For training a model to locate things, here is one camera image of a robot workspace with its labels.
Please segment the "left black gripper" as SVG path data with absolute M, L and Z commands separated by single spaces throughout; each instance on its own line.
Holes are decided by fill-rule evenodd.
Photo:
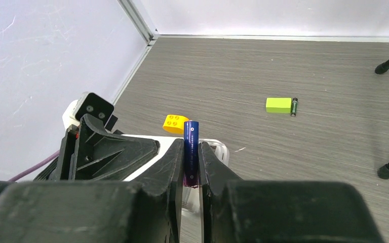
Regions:
M 85 212 L 46 212 L 32 202 L 10 208 L 17 196 L 28 195 L 27 189 L 10 189 L 0 200 L 0 242 L 179 242 L 183 144 L 174 140 L 150 168 L 87 203 Z M 86 114 L 80 129 L 66 129 L 58 155 L 34 181 L 68 180 L 74 149 L 76 180 L 124 180 L 159 148 L 154 139 L 109 133 Z

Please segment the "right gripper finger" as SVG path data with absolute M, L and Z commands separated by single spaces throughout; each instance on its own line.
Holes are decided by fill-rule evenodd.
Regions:
M 203 242 L 383 242 L 350 184 L 243 180 L 208 143 L 198 153 Z

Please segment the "purple blue battery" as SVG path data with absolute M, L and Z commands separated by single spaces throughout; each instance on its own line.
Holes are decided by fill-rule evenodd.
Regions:
M 184 186 L 198 186 L 199 170 L 199 123 L 188 120 L 184 122 Z

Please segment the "green battery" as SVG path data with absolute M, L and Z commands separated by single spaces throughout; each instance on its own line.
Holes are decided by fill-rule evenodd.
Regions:
M 290 115 L 292 117 L 296 117 L 297 107 L 298 107 L 298 99 L 297 98 L 293 98 L 292 99 L 292 104 L 291 104 L 291 112 L 290 112 Z

